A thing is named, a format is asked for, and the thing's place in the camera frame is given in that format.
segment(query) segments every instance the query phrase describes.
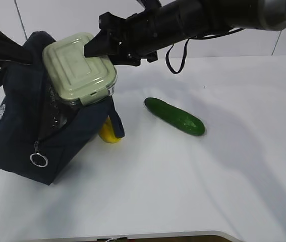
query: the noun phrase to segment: lemon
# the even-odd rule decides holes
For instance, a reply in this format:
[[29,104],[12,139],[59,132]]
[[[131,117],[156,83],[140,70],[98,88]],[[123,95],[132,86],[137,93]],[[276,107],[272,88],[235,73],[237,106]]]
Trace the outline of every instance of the lemon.
[[108,117],[101,130],[99,131],[99,136],[106,143],[115,144],[121,140],[121,138],[117,138],[112,128],[111,120]]

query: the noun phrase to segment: food container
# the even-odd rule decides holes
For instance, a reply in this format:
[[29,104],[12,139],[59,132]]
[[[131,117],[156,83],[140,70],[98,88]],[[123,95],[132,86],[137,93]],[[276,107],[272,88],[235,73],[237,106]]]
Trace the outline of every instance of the food container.
[[78,33],[48,45],[43,62],[59,100],[86,106],[113,94],[117,72],[107,55],[86,58],[84,45],[93,35]]

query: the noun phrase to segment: cucumber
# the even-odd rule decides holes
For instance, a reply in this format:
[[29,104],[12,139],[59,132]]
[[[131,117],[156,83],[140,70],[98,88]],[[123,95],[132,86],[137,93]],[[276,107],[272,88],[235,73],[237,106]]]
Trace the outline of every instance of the cucumber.
[[202,136],[206,131],[200,119],[162,100],[148,97],[145,105],[152,114],[189,135]]

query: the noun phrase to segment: white tabletop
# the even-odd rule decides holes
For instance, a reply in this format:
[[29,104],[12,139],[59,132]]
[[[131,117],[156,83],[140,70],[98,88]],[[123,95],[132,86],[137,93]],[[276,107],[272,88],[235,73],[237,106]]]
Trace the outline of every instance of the white tabletop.
[[[0,171],[0,241],[286,241],[286,56],[189,58],[180,75],[162,59],[117,69],[126,137],[97,137],[51,186]],[[151,96],[200,117],[207,135],[152,116]]]

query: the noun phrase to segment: dark fabric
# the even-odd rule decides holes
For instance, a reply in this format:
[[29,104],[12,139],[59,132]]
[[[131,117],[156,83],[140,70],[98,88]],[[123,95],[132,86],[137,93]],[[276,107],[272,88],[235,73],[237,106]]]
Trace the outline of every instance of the dark fabric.
[[108,116],[116,137],[125,135],[112,97],[107,97],[80,108],[69,123],[40,140],[39,152],[48,158],[47,167],[37,167],[30,161],[30,155],[35,153],[34,142],[39,140],[43,94],[49,81],[42,51],[53,42],[45,32],[33,33],[24,47],[32,52],[34,63],[30,66],[9,64],[0,69],[0,86],[3,85],[5,91],[0,107],[0,169],[47,185],[99,132]]

